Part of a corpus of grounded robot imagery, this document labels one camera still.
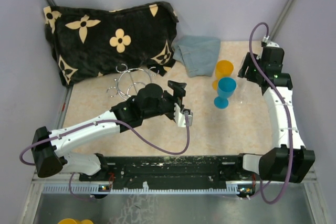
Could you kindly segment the chrome wine glass rack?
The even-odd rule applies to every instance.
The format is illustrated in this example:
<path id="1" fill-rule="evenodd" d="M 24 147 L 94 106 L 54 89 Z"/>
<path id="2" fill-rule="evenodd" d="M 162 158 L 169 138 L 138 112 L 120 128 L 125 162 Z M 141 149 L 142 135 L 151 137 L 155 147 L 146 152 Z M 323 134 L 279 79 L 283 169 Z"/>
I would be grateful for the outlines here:
<path id="1" fill-rule="evenodd" d="M 153 82 L 153 78 L 159 75 L 159 69 L 156 67 L 129 68 L 122 63 L 115 68 L 119 74 L 114 78 L 114 85 L 106 90 L 108 98 L 121 97 L 127 100 L 129 97 L 136 95 L 141 88 Z"/>

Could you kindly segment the blue wine glass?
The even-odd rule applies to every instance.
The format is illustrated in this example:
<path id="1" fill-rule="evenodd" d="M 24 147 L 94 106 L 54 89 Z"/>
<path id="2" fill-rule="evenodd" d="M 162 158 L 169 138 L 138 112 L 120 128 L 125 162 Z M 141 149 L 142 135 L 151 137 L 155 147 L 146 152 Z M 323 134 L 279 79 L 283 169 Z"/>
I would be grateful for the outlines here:
<path id="1" fill-rule="evenodd" d="M 217 97 L 214 99 L 214 105 L 219 109 L 225 109 L 229 106 L 229 98 L 236 90 L 237 84 L 233 78 L 223 77 L 217 83 Z"/>

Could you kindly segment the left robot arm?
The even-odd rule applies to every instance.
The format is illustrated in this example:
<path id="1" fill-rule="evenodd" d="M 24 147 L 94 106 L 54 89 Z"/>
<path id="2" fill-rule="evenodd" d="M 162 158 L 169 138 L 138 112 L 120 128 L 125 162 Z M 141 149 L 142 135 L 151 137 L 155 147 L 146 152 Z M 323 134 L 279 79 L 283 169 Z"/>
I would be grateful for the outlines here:
<path id="1" fill-rule="evenodd" d="M 113 106 L 103 114 L 77 125 L 49 131 L 46 127 L 36 130 L 31 149 L 34 166 L 39 178 L 54 176 L 60 172 L 80 173 L 98 180 L 108 177 L 109 167 L 101 154 L 74 153 L 73 149 L 99 138 L 134 131 L 143 121 L 156 116 L 167 116 L 179 127 L 189 126 L 190 110 L 182 100 L 186 95 L 186 83 L 168 81 L 173 94 L 155 83 L 147 84 L 137 95 Z"/>

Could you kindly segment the yellow object at bottom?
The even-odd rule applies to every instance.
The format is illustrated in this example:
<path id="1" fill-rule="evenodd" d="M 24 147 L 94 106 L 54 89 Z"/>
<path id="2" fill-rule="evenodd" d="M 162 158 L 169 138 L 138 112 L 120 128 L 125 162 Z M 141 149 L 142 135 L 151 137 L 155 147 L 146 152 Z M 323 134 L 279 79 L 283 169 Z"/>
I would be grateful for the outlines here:
<path id="1" fill-rule="evenodd" d="M 65 218 L 58 222 L 58 224 L 93 224 L 93 221 L 89 219 L 78 220 L 72 218 Z"/>

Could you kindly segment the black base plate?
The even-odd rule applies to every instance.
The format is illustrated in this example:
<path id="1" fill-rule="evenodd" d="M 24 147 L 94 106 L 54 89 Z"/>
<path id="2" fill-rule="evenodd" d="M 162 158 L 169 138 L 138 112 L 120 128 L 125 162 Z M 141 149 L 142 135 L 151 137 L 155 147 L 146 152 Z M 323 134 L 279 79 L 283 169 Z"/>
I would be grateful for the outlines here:
<path id="1" fill-rule="evenodd" d="M 94 175 L 81 182 L 112 182 L 114 189 L 225 189 L 234 180 L 253 179 L 241 155 L 106 157 Z"/>

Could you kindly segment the black floral blanket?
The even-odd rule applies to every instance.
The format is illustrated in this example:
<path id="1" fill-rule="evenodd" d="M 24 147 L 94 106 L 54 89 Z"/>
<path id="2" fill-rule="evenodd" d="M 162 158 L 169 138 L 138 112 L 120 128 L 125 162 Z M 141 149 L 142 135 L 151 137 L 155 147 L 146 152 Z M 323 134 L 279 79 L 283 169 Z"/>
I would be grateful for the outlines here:
<path id="1" fill-rule="evenodd" d="M 178 17 L 168 2 L 117 10 L 47 6 L 43 13 L 65 87 L 142 66 L 163 76 L 175 64 Z"/>

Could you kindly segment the right corner aluminium post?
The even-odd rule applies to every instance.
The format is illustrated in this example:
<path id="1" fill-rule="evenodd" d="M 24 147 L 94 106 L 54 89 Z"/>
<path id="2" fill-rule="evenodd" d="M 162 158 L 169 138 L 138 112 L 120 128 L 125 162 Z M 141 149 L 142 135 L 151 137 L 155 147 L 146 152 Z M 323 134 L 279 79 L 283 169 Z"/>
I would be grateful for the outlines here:
<path id="1" fill-rule="evenodd" d="M 284 5 L 282 11 L 280 12 L 275 25 L 271 31 L 267 33 L 268 36 L 264 36 L 265 39 L 268 41 L 274 40 L 275 37 L 278 35 L 279 31 L 281 30 L 283 24 L 285 23 L 291 9 L 293 8 L 296 0 L 287 0 L 286 4 Z"/>

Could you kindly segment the orange wine glass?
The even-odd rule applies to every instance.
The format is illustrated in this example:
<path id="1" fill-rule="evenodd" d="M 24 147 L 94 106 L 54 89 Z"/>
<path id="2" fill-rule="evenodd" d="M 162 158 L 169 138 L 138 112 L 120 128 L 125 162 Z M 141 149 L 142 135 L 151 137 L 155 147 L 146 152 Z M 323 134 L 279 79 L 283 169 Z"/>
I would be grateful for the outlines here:
<path id="1" fill-rule="evenodd" d="M 215 80 L 212 83 L 214 90 L 217 90 L 218 82 L 223 77 L 230 77 L 234 70 L 234 65 L 228 60 L 221 60 L 215 67 Z"/>

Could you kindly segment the blue denim cloth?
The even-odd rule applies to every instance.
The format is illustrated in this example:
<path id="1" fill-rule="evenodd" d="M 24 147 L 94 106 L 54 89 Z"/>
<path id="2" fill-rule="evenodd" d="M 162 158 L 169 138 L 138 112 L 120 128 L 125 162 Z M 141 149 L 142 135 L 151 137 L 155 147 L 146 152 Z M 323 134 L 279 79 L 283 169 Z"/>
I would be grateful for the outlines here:
<path id="1" fill-rule="evenodd" d="M 186 69 L 188 77 L 212 76 L 220 52 L 220 39 L 208 36 L 184 36 L 172 44 L 173 59 Z"/>

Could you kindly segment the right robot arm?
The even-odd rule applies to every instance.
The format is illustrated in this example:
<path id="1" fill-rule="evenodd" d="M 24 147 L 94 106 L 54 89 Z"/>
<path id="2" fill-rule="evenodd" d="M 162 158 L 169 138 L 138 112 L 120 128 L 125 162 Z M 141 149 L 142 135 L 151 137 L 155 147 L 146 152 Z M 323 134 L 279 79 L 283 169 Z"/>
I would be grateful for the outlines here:
<path id="1" fill-rule="evenodd" d="M 242 154 L 242 162 L 234 167 L 235 175 L 248 179 L 253 172 L 262 180 L 283 182 L 289 162 L 289 137 L 293 142 L 293 161 L 289 181 L 300 183 L 315 162 L 315 154 L 307 150 L 297 128 L 292 102 L 292 81 L 282 72 L 285 52 L 276 43 L 263 46 L 260 55 L 247 54 L 240 78 L 258 84 L 266 101 L 272 129 L 273 148 L 264 155 Z"/>

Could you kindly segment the aluminium rail frame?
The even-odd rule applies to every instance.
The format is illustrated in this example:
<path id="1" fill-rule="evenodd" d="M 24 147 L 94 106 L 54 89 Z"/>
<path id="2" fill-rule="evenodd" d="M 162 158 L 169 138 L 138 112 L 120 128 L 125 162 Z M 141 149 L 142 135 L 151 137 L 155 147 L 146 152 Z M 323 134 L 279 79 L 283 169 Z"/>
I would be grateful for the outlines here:
<path id="1" fill-rule="evenodd" d="M 258 177 L 235 156 L 112 157 L 103 177 L 34 178 L 22 223 L 330 223 L 315 172 L 257 193 Z"/>

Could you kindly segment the clear champagne glass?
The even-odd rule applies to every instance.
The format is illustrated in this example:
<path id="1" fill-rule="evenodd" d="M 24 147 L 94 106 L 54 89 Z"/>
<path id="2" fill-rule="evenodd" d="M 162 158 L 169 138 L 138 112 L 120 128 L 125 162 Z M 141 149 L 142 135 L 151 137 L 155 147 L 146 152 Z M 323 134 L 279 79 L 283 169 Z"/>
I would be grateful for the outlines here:
<path id="1" fill-rule="evenodd" d="M 242 61 L 241 61 L 241 64 L 240 64 L 240 66 L 239 66 L 239 69 L 241 70 L 241 69 L 244 69 L 244 67 L 245 67 L 245 61 L 246 61 L 246 57 L 244 57 L 243 59 L 242 59 Z"/>

